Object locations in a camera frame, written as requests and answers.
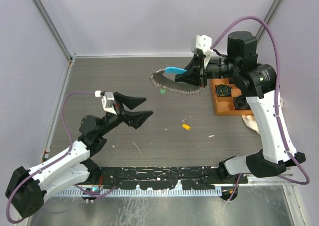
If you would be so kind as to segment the metal key holder blue handle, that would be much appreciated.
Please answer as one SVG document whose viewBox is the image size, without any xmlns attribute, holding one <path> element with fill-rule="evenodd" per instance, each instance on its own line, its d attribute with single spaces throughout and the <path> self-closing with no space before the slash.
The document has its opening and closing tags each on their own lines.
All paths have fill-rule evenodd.
<svg viewBox="0 0 319 226">
<path fill-rule="evenodd" d="M 151 83 L 158 88 L 166 89 L 181 95 L 197 95 L 201 93 L 199 86 L 194 86 L 187 83 L 176 82 L 165 76 L 165 74 L 183 74 L 187 72 L 183 68 L 178 67 L 165 67 L 152 73 L 150 76 Z"/>
</svg>

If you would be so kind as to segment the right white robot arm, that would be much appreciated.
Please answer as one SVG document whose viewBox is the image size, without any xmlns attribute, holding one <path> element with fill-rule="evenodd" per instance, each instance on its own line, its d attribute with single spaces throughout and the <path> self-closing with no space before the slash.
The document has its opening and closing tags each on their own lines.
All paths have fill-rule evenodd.
<svg viewBox="0 0 319 226">
<path fill-rule="evenodd" d="M 195 37 L 191 62 L 175 81 L 205 87 L 208 79 L 228 78 L 240 89 L 255 117 L 262 141 L 262 149 L 247 156 L 234 156 L 219 163 L 218 176 L 230 183 L 237 174 L 251 173 L 257 178 L 274 177 L 287 167 L 305 162 L 289 134 L 276 93 L 277 74 L 268 64 L 258 63 L 257 39 L 248 31 L 228 34 L 227 54 L 212 61 L 212 39 L 206 35 Z"/>
</svg>

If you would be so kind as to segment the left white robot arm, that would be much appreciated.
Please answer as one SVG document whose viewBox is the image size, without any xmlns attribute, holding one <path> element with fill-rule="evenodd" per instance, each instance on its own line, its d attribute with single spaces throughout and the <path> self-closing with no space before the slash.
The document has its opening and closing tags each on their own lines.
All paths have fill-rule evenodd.
<svg viewBox="0 0 319 226">
<path fill-rule="evenodd" d="M 10 223 L 19 223 L 10 217 L 11 206 L 24 220 L 59 191 L 83 182 L 97 183 L 100 168 L 91 157 L 107 142 L 104 135 L 122 123 L 137 129 L 153 114 L 153 111 L 133 111 L 147 100 L 145 97 L 107 91 L 95 91 L 93 95 L 102 102 L 103 117 L 84 116 L 80 123 L 80 136 L 70 140 L 66 149 L 29 169 L 20 166 L 13 171 L 5 191 L 8 199 L 6 217 Z"/>
</svg>

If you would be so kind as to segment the green key tag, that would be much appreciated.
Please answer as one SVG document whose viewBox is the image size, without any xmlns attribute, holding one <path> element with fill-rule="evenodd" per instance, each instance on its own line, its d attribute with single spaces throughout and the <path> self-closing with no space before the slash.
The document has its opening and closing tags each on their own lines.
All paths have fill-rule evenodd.
<svg viewBox="0 0 319 226">
<path fill-rule="evenodd" d="M 166 93 L 166 89 L 165 88 L 160 88 L 159 91 L 160 91 L 161 94 L 165 94 Z"/>
</svg>

